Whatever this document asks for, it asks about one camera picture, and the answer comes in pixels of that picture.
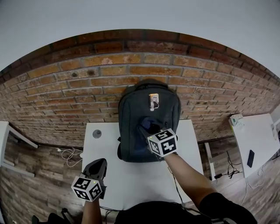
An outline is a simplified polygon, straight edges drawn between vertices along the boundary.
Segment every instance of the tag on backpack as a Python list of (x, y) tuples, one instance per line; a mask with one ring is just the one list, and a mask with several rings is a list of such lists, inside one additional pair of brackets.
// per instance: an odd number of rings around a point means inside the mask
[(159, 108), (159, 96), (157, 93), (153, 93), (149, 95), (150, 100), (150, 110), (154, 111), (154, 109)]

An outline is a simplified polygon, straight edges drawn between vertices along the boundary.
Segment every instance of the white desk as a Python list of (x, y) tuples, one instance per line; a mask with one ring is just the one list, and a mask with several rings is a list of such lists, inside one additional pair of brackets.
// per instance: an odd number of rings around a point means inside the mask
[[(247, 178), (280, 149), (280, 143), (273, 137), (270, 114), (247, 116), (243, 120), (243, 129), (232, 129), (239, 148), (244, 177)], [(252, 168), (247, 165), (250, 150), (255, 153)]]
[(6, 167), (10, 170), (13, 170), (15, 172), (18, 172), (18, 173), (21, 173), (21, 174), (24, 174), (24, 175), (28, 175), (30, 177), (34, 177), (35, 176), (34, 173), (29, 173), (29, 172), (26, 172), (24, 170), (18, 169), (16, 167), (14, 167), (14, 163), (11, 163), (11, 162), (4, 159), (5, 150), (6, 150), (6, 143), (7, 143), (9, 132), (12, 132), (15, 136), (22, 139), (26, 143), (30, 144), (34, 148), (38, 148), (38, 145), (34, 144), (33, 142), (31, 142), (30, 140), (25, 138), (23, 135), (21, 135), (19, 132), (17, 132), (15, 129), (13, 129), (9, 125), (8, 121), (0, 121), (0, 167), (4, 166), (4, 167)]
[[(94, 130), (101, 130), (102, 136), (95, 139)], [(194, 169), (203, 174), (200, 153), (191, 120), (180, 120), (177, 128), (178, 154)], [(104, 184), (107, 186), (100, 205), (117, 210), (127, 210), (148, 201), (169, 201), (181, 203), (172, 174), (165, 161), (152, 163), (128, 163), (117, 156), (119, 142), (118, 123), (88, 123), (84, 140), (82, 169), (100, 158), (108, 163)], [(184, 202), (190, 198), (178, 185)]]

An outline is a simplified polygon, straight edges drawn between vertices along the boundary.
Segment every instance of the cell phone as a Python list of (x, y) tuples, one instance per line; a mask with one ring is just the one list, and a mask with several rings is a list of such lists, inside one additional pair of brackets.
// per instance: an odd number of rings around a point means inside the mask
[(250, 150), (249, 158), (248, 158), (248, 162), (247, 162), (247, 165), (250, 168), (252, 168), (252, 166), (253, 166), (254, 156), (255, 156), (255, 153), (252, 150)]

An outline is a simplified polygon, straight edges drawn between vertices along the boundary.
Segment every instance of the person's forearm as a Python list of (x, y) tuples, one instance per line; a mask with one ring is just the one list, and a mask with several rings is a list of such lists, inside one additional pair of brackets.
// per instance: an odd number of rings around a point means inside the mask
[(187, 164), (180, 156), (172, 153), (164, 157), (183, 191), (196, 207), (210, 193), (216, 192), (210, 181)]
[(86, 201), (82, 224), (102, 224), (99, 199), (94, 202)]

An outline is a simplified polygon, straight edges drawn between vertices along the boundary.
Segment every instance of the backpack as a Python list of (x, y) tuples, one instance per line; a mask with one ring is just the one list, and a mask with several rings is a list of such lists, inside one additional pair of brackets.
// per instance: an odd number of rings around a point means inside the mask
[(119, 159), (135, 163), (163, 160), (149, 151), (147, 137), (163, 128), (176, 133), (180, 115), (180, 99), (167, 84), (147, 79), (128, 87), (119, 101)]

